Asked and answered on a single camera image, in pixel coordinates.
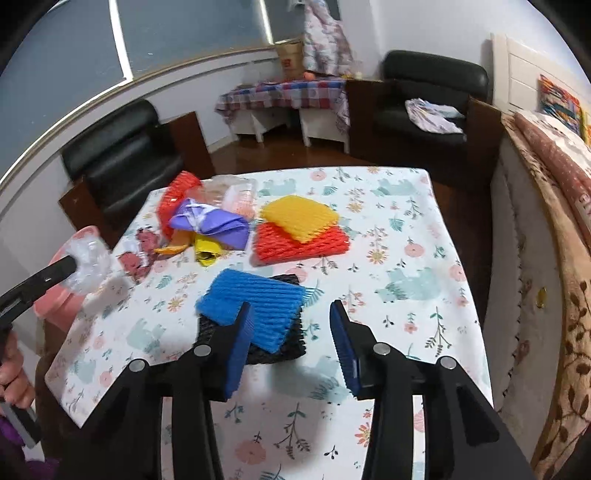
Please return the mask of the left hand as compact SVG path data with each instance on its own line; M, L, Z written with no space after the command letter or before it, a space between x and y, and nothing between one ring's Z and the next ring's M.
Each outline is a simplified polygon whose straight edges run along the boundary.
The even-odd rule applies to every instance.
M1 359L1 399L6 405L27 409L34 401L35 389L24 371L24 358L17 340L17 335L11 331Z

